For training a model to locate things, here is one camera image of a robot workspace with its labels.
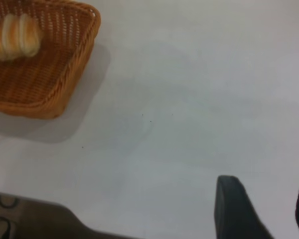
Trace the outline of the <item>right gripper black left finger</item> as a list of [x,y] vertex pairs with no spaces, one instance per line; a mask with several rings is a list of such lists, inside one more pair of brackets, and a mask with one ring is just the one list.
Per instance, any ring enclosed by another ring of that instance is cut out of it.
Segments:
[[218,239],[272,239],[259,219],[240,180],[235,176],[217,178],[214,222]]

